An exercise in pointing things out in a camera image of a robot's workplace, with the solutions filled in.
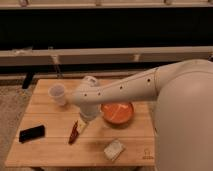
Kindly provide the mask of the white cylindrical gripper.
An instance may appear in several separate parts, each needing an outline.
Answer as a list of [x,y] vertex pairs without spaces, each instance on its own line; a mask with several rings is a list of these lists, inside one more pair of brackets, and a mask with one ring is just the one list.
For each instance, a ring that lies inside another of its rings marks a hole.
[[80,108],[80,117],[82,118],[83,121],[82,120],[78,121],[77,125],[78,134],[81,135],[88,126],[87,122],[94,120],[99,114],[100,114],[100,107],[97,105],[82,106]]

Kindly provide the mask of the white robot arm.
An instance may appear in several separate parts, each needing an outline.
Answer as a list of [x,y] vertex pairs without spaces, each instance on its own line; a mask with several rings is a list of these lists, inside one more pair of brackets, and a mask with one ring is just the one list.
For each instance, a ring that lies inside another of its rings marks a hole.
[[154,100],[155,170],[213,171],[213,62],[186,60],[104,86],[86,77],[71,99],[87,121],[99,104]]

